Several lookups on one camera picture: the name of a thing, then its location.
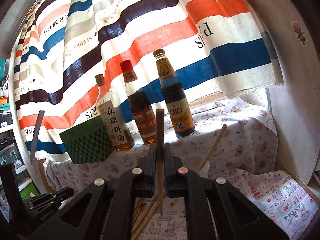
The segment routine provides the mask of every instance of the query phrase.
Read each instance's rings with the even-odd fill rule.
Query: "bottle label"
[[[143,112],[132,113],[142,139],[148,139],[156,135],[156,117],[152,107]]]
[[[168,103],[166,105],[175,132],[184,132],[194,127],[190,108],[186,98]]]
[[[112,102],[108,101],[98,105],[98,109],[112,144],[115,146],[127,143],[128,140],[124,134],[126,128],[124,127],[121,113],[115,110]]]
[[[167,57],[158,59],[156,63],[160,82],[176,77],[176,73]]]

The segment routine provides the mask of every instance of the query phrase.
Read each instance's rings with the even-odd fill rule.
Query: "metal rivet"
[[[138,175],[142,172],[142,169],[140,168],[133,168],[131,171],[133,174]]]
[[[104,184],[104,179],[102,179],[102,178],[95,179],[94,184],[96,186],[102,186]]]
[[[216,182],[218,183],[218,184],[225,184],[227,181],[226,181],[226,179],[225,178],[223,178],[223,177],[217,177],[216,178]]]
[[[178,169],[178,172],[179,173],[181,173],[181,174],[186,174],[186,173],[188,173],[188,168],[186,168],[186,167],[180,167],[179,169]]]

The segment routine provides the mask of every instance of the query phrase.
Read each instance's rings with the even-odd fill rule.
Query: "cooking wine bottle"
[[[131,149],[134,140],[127,124],[123,121],[120,106],[113,106],[112,92],[107,88],[102,74],[96,76],[96,82],[99,88],[97,106],[113,146],[117,151]]]
[[[162,95],[176,136],[185,137],[191,135],[196,129],[182,84],[163,49],[156,50],[153,56],[156,58]]]
[[[142,90],[130,60],[120,63],[133,118],[144,144],[156,142],[156,117],[149,98]]]

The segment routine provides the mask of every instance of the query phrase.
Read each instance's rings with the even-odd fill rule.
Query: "printed tablecloth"
[[[233,184],[292,240],[298,239],[319,208],[284,171],[252,175],[241,169],[232,169],[214,177],[219,176]],[[138,240],[187,240],[184,199],[166,197],[163,207],[163,216],[157,211]]]
[[[165,116],[164,142],[171,152],[184,161],[190,155],[205,157],[223,124],[228,128],[209,159],[209,176],[232,168],[252,174],[273,171],[276,161],[277,136],[270,111],[262,106],[229,98],[191,109],[196,132],[185,138],[175,136],[169,116]],[[44,169],[49,185],[55,190],[71,187],[80,192],[96,178],[115,179],[132,169],[137,160],[147,155],[140,135],[133,135],[135,146],[126,152],[113,152],[98,163],[74,165],[46,160]]]

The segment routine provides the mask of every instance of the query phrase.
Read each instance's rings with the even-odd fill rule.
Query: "striped curtain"
[[[244,0],[42,0],[27,15],[17,48],[14,92],[28,150],[45,111],[38,158],[68,158],[59,133],[99,113],[95,75],[103,73],[132,132],[120,62],[131,60],[153,108],[166,110],[152,52],[163,48],[188,102],[278,84]]]

